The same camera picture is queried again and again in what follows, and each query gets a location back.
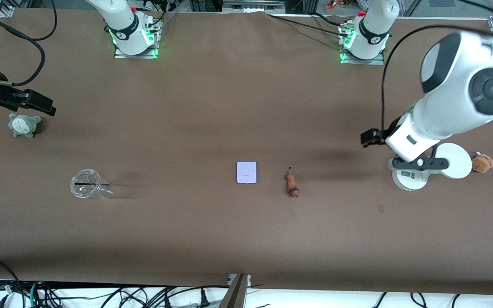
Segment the glass cup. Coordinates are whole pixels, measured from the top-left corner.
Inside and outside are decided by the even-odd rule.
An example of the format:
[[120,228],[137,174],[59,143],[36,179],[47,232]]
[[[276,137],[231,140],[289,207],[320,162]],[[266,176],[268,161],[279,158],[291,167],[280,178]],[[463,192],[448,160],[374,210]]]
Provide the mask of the glass cup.
[[113,186],[92,169],[79,171],[70,183],[70,190],[78,198],[110,199],[113,196]]

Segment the white sticky note pad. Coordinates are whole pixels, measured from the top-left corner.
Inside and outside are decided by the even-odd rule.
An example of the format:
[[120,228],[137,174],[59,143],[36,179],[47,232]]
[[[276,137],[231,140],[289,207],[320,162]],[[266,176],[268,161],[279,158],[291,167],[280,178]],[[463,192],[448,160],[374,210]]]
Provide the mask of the white sticky note pad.
[[237,183],[256,183],[256,162],[237,162]]

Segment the tabletop surface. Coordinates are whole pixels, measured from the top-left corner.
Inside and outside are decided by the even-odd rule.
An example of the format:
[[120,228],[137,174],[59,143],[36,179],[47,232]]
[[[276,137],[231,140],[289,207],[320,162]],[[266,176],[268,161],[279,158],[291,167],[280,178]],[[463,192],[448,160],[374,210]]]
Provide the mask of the tabletop surface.
[[[493,169],[398,189],[393,153],[359,144],[380,122],[382,67],[341,65],[333,35],[262,12],[179,14],[158,59],[123,60],[97,11],[58,13],[45,68],[26,86],[56,116],[20,110],[43,121],[33,139],[13,138],[0,108],[0,259],[19,278],[200,285],[246,272],[264,287],[493,293]],[[41,37],[52,18],[18,9],[5,22]],[[397,20],[389,47],[434,23]],[[395,53],[387,123],[422,97],[419,65],[447,33]],[[10,80],[38,61],[0,28]],[[446,141],[493,158],[493,122]],[[258,162],[256,184],[235,182],[238,160]],[[285,192],[290,166],[298,199]],[[115,199],[70,193],[86,168]]]

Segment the green plush toy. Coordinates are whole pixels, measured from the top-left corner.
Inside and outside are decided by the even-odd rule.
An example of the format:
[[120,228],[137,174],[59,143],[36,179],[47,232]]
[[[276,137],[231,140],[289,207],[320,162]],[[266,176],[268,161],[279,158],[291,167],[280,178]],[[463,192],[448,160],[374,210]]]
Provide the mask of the green plush toy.
[[28,138],[33,138],[33,132],[37,128],[37,123],[41,121],[41,117],[29,117],[27,115],[9,115],[9,127],[12,130],[13,136],[25,135]]

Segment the gray circular joint cap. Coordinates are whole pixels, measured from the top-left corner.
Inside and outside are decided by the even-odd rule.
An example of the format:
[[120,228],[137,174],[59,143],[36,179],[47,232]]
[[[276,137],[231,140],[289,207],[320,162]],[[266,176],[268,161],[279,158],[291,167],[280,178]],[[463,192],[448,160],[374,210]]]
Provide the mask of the gray circular joint cap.
[[493,115],[493,68],[480,70],[471,78],[469,95],[479,113]]

